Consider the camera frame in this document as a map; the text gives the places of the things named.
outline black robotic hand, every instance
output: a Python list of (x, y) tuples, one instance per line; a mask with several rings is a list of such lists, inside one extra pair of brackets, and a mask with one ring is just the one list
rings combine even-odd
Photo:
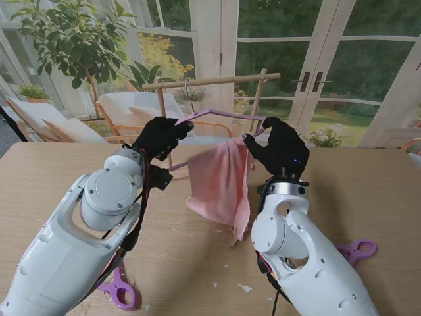
[(132, 149), (143, 149), (149, 160), (157, 158), (164, 161), (168, 154), (178, 145), (178, 141), (187, 136), (194, 125), (192, 122), (183, 122), (179, 125), (176, 118), (155, 117), (150, 120), (133, 143)]
[(290, 125), (276, 117), (264, 120), (263, 127), (272, 128), (266, 147), (259, 145), (250, 134), (243, 136), (253, 158), (274, 176), (299, 179), (310, 155), (302, 139)]

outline towel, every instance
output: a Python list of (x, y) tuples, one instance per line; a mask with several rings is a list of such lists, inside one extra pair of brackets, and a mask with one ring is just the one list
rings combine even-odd
[(186, 205), (230, 225), (242, 240), (250, 217), (247, 177), (251, 155), (241, 138), (229, 139), (187, 160), (191, 197)]

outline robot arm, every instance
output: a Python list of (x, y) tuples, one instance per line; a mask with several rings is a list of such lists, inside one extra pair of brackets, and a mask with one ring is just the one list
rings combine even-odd
[[(307, 217), (307, 186), (300, 178), (309, 151), (294, 129), (276, 118), (268, 145), (244, 139), (254, 158), (274, 175), (264, 186), (259, 214), (251, 230), (252, 243), (264, 266), (302, 316), (378, 316), (358, 273)], [(285, 206), (287, 215), (278, 213)], [(295, 268), (286, 258), (307, 262)]]
[[(270, 185), (251, 231), (255, 249), (302, 316), (378, 316), (358, 273), (307, 217), (304, 185), (287, 180)], [(290, 210), (286, 216), (278, 213), (279, 205)], [(306, 257), (298, 268), (284, 260)]]
[[(103, 169), (73, 183), (20, 260), (0, 315), (63, 316), (88, 293), (139, 217), (138, 159), (120, 149)], [(79, 201), (86, 226), (106, 231), (121, 223), (116, 233), (103, 240), (76, 226)]]
[[(19, 261), (0, 305), (1, 316), (63, 316), (119, 264), (137, 241), (150, 187), (163, 190), (171, 180), (149, 160), (164, 160), (193, 128), (190, 122), (175, 126), (176, 121), (154, 118), (131, 149), (119, 149), (102, 169), (73, 183)], [(141, 205), (136, 203), (138, 188), (143, 188)], [(88, 228), (104, 232), (119, 225), (109, 239), (74, 224), (72, 215), (79, 201)]]

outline tree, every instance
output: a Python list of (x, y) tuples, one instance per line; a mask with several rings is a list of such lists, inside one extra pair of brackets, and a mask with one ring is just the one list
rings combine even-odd
[(89, 80), (94, 95), (94, 106), (97, 119), (99, 111), (95, 81), (100, 84), (110, 78), (116, 80), (117, 73), (113, 67), (120, 69), (127, 60), (121, 50), (124, 43), (123, 34), (132, 23), (124, 17), (134, 17), (125, 13), (116, 0), (111, 7), (111, 14), (103, 11), (105, 17), (96, 19), (96, 8), (86, 0), (50, 0), (58, 3), (56, 9), (41, 10), (40, 0), (8, 0), (9, 3), (26, 5), (11, 16), (25, 16), (20, 33), (34, 38), (34, 48), (38, 52), (43, 70), (51, 74), (53, 66), (58, 66), (65, 76), (73, 77), (72, 87), (77, 89), (83, 80)]
[(181, 80), (185, 74), (192, 71), (192, 64), (183, 64), (170, 54), (169, 49), (174, 46), (170, 38), (149, 34), (148, 36), (139, 33), (139, 41), (143, 51), (145, 66), (152, 68), (155, 65), (162, 67), (162, 75), (174, 80)]

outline door handle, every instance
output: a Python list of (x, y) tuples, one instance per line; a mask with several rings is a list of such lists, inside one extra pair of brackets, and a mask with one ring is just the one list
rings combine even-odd
[(331, 84), (332, 83), (332, 81), (330, 81), (330, 80), (326, 80), (326, 81), (321, 80), (322, 76), (323, 76), (323, 72), (317, 73), (316, 82), (314, 83), (314, 86), (313, 86), (313, 92), (317, 92), (320, 84)]
[(301, 82), (300, 92), (305, 92), (305, 89), (307, 88), (307, 84), (309, 82), (309, 78), (310, 78), (310, 72), (306, 71), (304, 73), (304, 78), (302, 80), (291, 80), (291, 82)]

